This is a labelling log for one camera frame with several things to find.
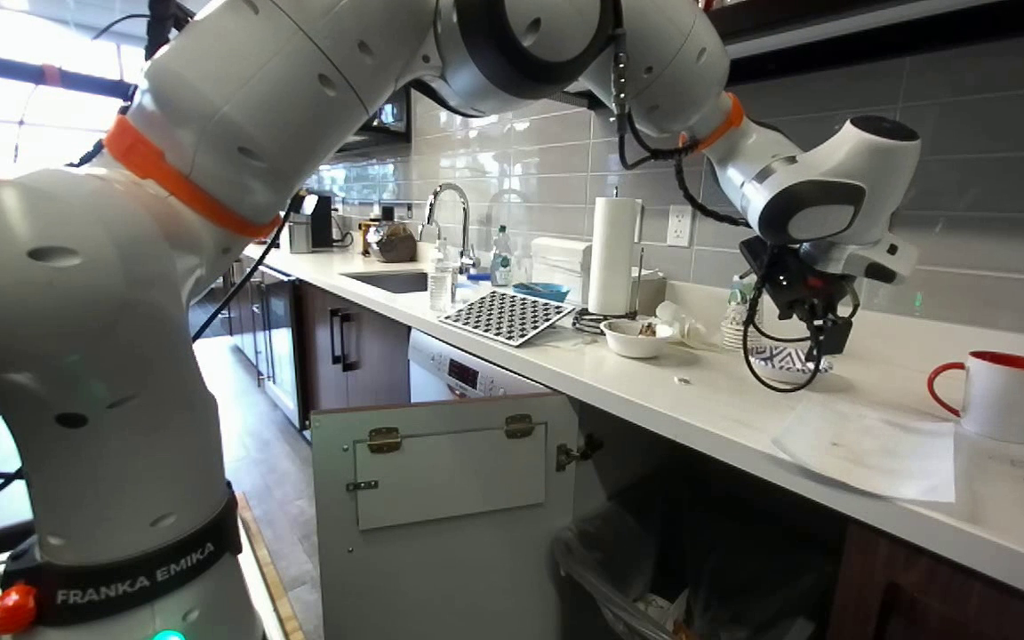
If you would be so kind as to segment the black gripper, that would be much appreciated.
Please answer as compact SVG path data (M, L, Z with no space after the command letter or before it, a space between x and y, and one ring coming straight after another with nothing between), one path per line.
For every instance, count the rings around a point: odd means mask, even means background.
M817 356L840 356L860 309L851 275L813 271L801 248L745 239L741 246L756 290L773 299L781 319L821 325L813 330Z

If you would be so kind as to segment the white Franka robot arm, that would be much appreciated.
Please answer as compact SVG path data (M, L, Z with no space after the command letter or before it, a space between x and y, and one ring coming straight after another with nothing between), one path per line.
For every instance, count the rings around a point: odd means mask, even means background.
M692 0L216 0L96 161L0 177L0 415L33 501L0 640L264 640L190 309L406 86L466 119L590 92L654 158L705 158L817 349L854 281L902 271L917 132L865 113L803 150L756 125Z

